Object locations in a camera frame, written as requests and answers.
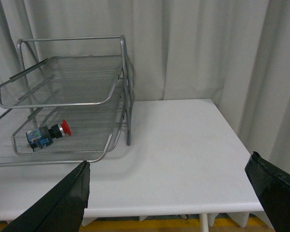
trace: table leg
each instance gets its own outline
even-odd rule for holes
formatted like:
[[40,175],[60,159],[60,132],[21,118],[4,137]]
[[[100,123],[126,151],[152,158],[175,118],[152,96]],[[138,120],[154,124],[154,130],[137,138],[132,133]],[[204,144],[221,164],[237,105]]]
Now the table leg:
[[199,218],[201,221],[201,232],[209,232],[207,214],[200,214]]

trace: floor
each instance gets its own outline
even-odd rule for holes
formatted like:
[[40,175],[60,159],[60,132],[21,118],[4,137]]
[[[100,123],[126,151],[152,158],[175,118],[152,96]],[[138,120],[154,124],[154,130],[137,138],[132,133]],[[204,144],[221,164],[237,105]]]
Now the floor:
[[[0,222],[0,231],[6,226]],[[210,232],[274,232],[256,217],[250,217],[248,225],[240,228],[230,218],[217,218]],[[199,219],[151,219],[106,220],[100,219],[87,226],[81,226],[80,232],[200,232]]]

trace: curtain fold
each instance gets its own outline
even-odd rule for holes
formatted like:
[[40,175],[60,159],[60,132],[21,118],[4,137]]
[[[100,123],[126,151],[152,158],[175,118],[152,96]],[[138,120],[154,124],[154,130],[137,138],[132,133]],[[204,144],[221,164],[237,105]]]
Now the curtain fold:
[[[0,83],[19,71],[18,38],[121,34],[136,100],[211,98],[250,152],[290,173],[290,1],[2,0]],[[112,47],[34,51],[103,49]]]

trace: metal tray frame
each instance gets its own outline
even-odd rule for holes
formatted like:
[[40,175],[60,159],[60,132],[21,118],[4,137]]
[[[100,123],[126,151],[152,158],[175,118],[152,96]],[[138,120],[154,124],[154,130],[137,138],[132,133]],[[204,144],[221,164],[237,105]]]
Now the metal tray frame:
[[[35,69],[40,69],[41,72],[41,65],[43,65],[44,63],[47,62],[48,59],[43,60],[41,62],[39,62],[38,58],[35,56],[35,53],[33,52],[32,47],[30,46],[29,42],[34,42],[34,43],[39,43],[39,42],[45,42],[45,41],[70,41],[70,40],[103,40],[103,39],[119,39],[120,40],[120,49],[121,49],[121,60],[122,60],[122,74],[121,74],[121,78],[123,80],[123,103],[122,103],[122,108],[121,108],[121,112],[120,112],[120,121],[117,122],[115,124],[114,127],[114,133],[115,134],[110,134],[108,141],[106,143],[105,149],[103,150],[103,152],[101,153],[101,155],[98,158],[95,159],[87,159],[89,162],[97,162],[100,161],[106,154],[106,152],[109,152],[111,150],[113,150],[118,142],[120,133],[121,133],[121,128],[123,125],[125,125],[127,127],[127,145],[131,144],[131,115],[132,115],[132,108],[133,108],[133,103],[134,103],[134,95],[133,95],[133,79],[132,76],[130,75],[130,63],[129,63],[129,59],[127,56],[127,48],[126,48],[126,41],[125,41],[125,37],[124,36],[105,36],[105,37],[75,37],[75,38],[52,38],[52,39],[20,39],[17,42],[17,53],[18,53],[18,59],[19,59],[19,64],[20,67],[22,68],[22,72],[11,77],[9,81],[3,83],[0,85],[0,89],[2,87],[4,87],[5,85],[17,80],[18,78],[24,76],[25,77],[25,83],[28,86],[28,79],[27,79],[27,74],[30,73],[31,71],[35,70]],[[23,58],[23,51],[22,51],[22,45],[25,45],[26,48],[28,49],[29,53],[31,54],[33,60],[35,63],[37,63],[36,65],[28,68],[27,70],[25,70],[25,64],[24,64],[24,58]],[[5,120],[6,117],[8,117],[11,113],[13,113],[13,111],[18,110],[16,108],[28,108],[29,109],[29,119],[35,121],[35,115],[43,110],[44,107],[78,107],[78,106],[84,106],[84,105],[89,105],[94,107],[95,105],[103,105],[105,103],[108,102],[108,100],[112,97],[113,95],[113,91],[115,89],[116,86],[116,82],[114,82],[110,88],[109,94],[107,95],[107,98],[104,99],[103,101],[98,101],[98,102],[78,102],[78,103],[69,103],[69,104],[60,104],[60,103],[48,103],[48,101],[43,102],[43,104],[28,104],[28,105],[13,105],[13,106],[5,106],[2,104],[2,96],[1,96],[1,92],[0,92],[0,106],[3,108],[9,108],[10,110],[7,111],[6,113],[4,113],[1,117],[0,117],[0,123],[2,123],[3,120]],[[14,139],[15,136],[15,131],[12,131],[11,133],[12,135],[12,140]],[[14,155],[17,155],[17,149],[15,149],[15,144],[14,147],[11,146],[11,149],[13,150],[14,148]],[[71,160],[71,159],[67,159],[67,160],[55,160],[55,161],[33,161],[33,160],[26,160],[22,159],[21,160],[16,160],[13,161],[12,159],[9,159],[8,162],[2,161],[0,163],[0,166],[16,166],[16,165],[34,165],[34,164],[57,164],[57,163],[75,163],[75,162],[79,162],[75,161],[75,160]]]

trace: mesh tray shelf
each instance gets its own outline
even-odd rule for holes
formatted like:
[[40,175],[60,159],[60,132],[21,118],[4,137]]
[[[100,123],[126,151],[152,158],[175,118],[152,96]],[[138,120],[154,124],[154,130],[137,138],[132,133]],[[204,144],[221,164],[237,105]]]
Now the mesh tray shelf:
[[[27,108],[8,110],[0,117],[0,166],[98,159],[114,148],[120,134],[124,114],[121,95],[119,85],[103,105],[38,108],[31,115]],[[52,145],[33,152],[26,132],[35,125],[52,126],[62,119],[68,122],[72,135],[54,139]]]
[[52,57],[1,84],[0,105],[29,108],[103,104],[111,97],[121,73],[120,55]]

